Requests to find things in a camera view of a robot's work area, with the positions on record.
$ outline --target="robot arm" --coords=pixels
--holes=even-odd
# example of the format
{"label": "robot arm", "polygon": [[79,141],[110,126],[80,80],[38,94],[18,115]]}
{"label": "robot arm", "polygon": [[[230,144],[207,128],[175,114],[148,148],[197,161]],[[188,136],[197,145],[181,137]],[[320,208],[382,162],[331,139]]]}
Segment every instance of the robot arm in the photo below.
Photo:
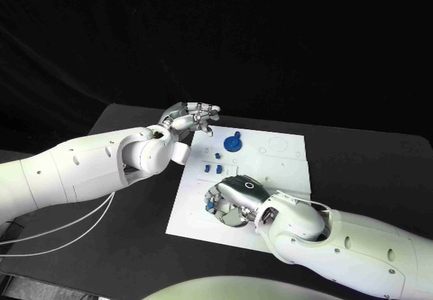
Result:
{"label": "robot arm", "polygon": [[158,174],[170,160],[184,164],[188,131],[209,135],[206,120],[217,106],[177,103],[157,125],[136,127],[60,143],[20,161],[0,164],[0,224],[18,215],[61,203],[95,199]]}
{"label": "robot arm", "polygon": [[[224,201],[233,206],[219,209]],[[230,227],[253,221],[274,256],[382,299],[433,299],[433,242],[389,224],[227,177],[204,195],[204,210]]]}

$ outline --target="black background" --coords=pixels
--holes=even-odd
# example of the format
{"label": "black background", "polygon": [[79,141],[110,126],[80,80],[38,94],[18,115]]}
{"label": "black background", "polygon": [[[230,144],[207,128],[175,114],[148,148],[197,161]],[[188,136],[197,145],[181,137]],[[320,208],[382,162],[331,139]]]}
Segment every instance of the black background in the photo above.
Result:
{"label": "black background", "polygon": [[109,103],[177,101],[431,140],[424,11],[363,2],[1,1],[0,148],[37,153],[86,135]]}

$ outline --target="black table surface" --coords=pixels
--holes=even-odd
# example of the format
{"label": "black table surface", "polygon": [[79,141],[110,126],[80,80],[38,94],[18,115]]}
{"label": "black table surface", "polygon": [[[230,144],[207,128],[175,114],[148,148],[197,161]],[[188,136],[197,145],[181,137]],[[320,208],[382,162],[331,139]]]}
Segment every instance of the black table surface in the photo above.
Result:
{"label": "black table surface", "polygon": [[[89,134],[155,124],[161,112],[112,104]],[[311,199],[433,239],[433,151],[424,138],[223,115],[213,124],[302,135]],[[161,174],[115,193],[106,215],[82,239],[48,254],[7,257],[0,271],[109,299],[141,299],[181,281],[220,275],[274,279],[343,299],[376,299],[302,266],[285,265],[268,253],[165,234],[181,171],[183,166],[170,162]],[[22,236],[73,221],[102,201],[40,209]],[[100,213],[53,234],[17,243],[9,254],[60,246],[89,228]]]}

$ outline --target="blue object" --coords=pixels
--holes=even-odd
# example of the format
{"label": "blue object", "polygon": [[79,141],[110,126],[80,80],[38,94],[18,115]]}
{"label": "blue object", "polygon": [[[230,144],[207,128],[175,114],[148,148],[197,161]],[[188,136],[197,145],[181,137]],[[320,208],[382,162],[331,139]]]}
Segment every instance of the blue object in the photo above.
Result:
{"label": "blue object", "polygon": [[236,131],[233,133],[233,136],[229,136],[223,140],[223,148],[227,152],[236,152],[242,148],[240,132],[239,131]]}
{"label": "blue object", "polygon": [[207,202],[207,205],[204,206],[204,210],[207,211],[210,208],[213,208],[213,202]]}

